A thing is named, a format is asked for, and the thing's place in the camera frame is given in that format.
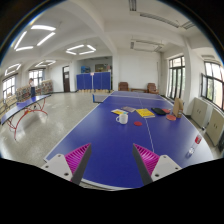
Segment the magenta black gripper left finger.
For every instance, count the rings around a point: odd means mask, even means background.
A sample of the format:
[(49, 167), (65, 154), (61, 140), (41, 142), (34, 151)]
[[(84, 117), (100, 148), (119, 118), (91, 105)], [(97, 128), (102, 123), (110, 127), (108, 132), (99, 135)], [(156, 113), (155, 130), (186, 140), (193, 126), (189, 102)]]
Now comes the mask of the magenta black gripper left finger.
[(66, 155), (56, 154), (42, 169), (79, 185), (91, 156), (91, 144), (85, 144)]

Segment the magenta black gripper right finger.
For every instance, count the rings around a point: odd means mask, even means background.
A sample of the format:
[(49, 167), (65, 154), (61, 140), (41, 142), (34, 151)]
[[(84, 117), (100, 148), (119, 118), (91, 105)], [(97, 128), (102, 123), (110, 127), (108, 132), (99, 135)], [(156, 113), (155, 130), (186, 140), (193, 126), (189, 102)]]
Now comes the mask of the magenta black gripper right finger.
[(181, 170), (181, 167), (168, 155), (159, 156), (137, 144), (133, 144), (132, 154), (144, 185)]

